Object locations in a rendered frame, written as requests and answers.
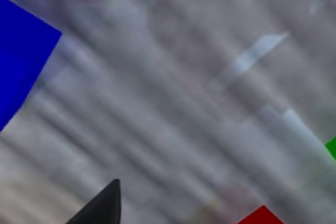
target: blue square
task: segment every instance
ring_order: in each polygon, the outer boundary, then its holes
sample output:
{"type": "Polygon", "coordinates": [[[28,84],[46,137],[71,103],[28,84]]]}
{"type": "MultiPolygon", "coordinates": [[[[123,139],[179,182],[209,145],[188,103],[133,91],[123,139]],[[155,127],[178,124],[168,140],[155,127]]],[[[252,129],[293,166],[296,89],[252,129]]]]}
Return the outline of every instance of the blue square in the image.
{"type": "Polygon", "coordinates": [[[0,0],[0,131],[24,103],[61,32],[0,0]]]}

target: colored block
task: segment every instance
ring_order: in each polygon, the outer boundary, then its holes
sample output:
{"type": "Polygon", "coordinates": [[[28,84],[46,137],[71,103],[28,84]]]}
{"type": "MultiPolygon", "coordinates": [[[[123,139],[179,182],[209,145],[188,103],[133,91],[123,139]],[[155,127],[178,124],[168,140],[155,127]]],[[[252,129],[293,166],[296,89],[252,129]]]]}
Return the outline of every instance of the colored block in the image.
{"type": "Polygon", "coordinates": [[[284,224],[266,206],[261,206],[238,224],[284,224]]]}
{"type": "Polygon", "coordinates": [[[24,103],[61,32],[0,0],[0,131],[24,103]]]}
{"type": "Polygon", "coordinates": [[[327,150],[329,151],[329,153],[331,154],[331,156],[333,156],[333,158],[336,160],[336,137],[329,140],[325,144],[325,146],[326,146],[327,150]]]}

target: green block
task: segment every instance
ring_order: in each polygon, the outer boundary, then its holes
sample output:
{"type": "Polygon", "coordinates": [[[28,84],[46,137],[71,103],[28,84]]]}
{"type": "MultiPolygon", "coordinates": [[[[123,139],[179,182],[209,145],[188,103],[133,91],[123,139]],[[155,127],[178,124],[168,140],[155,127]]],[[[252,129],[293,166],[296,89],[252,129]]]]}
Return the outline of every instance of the green block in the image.
{"type": "Polygon", "coordinates": [[[325,144],[327,150],[330,152],[331,156],[336,160],[336,136],[329,140],[325,144]]]}

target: black object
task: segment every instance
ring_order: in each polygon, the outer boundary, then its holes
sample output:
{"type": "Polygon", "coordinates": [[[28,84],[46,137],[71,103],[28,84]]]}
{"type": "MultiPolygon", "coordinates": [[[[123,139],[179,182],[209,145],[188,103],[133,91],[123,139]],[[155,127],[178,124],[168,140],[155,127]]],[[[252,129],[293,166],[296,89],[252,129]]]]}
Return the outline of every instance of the black object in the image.
{"type": "Polygon", "coordinates": [[[119,179],[113,180],[66,224],[120,224],[119,179]]]}

